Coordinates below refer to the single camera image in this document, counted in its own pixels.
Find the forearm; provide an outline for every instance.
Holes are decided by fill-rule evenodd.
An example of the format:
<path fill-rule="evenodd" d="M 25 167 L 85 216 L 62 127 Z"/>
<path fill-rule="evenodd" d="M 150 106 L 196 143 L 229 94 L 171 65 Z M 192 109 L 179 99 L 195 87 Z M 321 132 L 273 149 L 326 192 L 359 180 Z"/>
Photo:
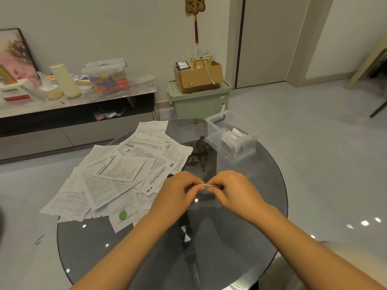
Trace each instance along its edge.
<path fill-rule="evenodd" d="M 252 222 L 274 244 L 311 290 L 385 289 L 368 275 L 312 239 L 272 206 Z"/>
<path fill-rule="evenodd" d="M 152 216 L 136 227 L 92 268 L 72 290 L 127 290 L 143 260 L 167 228 Z"/>

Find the dark glass tabletop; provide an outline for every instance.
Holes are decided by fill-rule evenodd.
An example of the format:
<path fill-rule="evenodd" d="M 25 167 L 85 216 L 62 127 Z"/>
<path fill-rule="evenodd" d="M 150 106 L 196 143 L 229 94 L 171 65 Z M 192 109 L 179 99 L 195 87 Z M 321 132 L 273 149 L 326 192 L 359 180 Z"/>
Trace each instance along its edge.
<path fill-rule="evenodd" d="M 121 143 L 133 132 L 110 145 Z M 207 123 L 203 119 L 170 119 L 166 134 L 193 147 L 184 170 L 205 182 L 223 170 L 242 173 L 267 203 L 288 215 L 281 171 L 259 142 L 254 155 L 231 165 L 205 143 Z M 230 285 L 249 289 L 264 273 L 277 252 L 270 241 L 222 207 L 213 195 L 198 194 L 196 199 L 151 250 L 129 289 L 222 290 Z M 129 225 L 115 234 L 109 217 L 58 223 L 58 250 L 69 280 L 76 283 L 132 229 Z"/>

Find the painting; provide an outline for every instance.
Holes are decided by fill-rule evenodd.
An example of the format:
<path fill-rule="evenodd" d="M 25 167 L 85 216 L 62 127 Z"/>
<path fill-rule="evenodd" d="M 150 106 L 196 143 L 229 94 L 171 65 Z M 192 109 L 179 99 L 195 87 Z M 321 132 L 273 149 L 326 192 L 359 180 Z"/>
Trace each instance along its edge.
<path fill-rule="evenodd" d="M 41 84 L 36 65 L 20 29 L 0 30 L 0 64 L 16 79 L 27 78 L 36 87 Z"/>

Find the cardboard box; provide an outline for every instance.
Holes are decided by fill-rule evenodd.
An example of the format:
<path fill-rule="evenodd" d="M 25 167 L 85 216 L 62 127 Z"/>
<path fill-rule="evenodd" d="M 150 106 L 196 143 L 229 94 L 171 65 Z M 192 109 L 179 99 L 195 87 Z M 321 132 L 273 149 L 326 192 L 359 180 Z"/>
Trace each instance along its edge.
<path fill-rule="evenodd" d="M 196 68 L 196 63 L 199 63 L 199 61 L 188 61 L 191 69 L 181 71 L 177 69 L 176 65 L 173 65 L 176 84 L 180 88 L 181 93 L 201 92 L 218 88 L 219 83 L 225 80 L 222 65 L 218 62 L 211 61 L 211 65 L 207 66 L 208 73 L 216 83 L 215 85 L 211 82 L 206 67 Z"/>

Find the storage bin lid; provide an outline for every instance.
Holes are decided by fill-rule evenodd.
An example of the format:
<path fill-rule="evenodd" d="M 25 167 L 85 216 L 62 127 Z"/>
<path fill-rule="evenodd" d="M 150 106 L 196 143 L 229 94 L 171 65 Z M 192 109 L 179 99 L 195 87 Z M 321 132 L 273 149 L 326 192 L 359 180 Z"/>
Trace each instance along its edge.
<path fill-rule="evenodd" d="M 120 69 L 126 67 L 124 58 L 109 59 L 97 62 L 84 64 L 82 67 L 82 74 L 90 74 L 97 72 L 108 72 L 110 70 Z"/>
<path fill-rule="evenodd" d="M 217 95 L 220 93 L 227 93 L 233 89 L 233 87 L 227 80 L 221 82 L 219 85 L 220 86 L 216 89 L 205 90 L 203 92 L 181 93 L 180 88 L 176 84 L 176 81 L 170 80 L 167 85 L 167 92 L 170 96 L 170 100 L 174 101 L 186 100 L 188 98 L 205 97 L 207 95 Z"/>

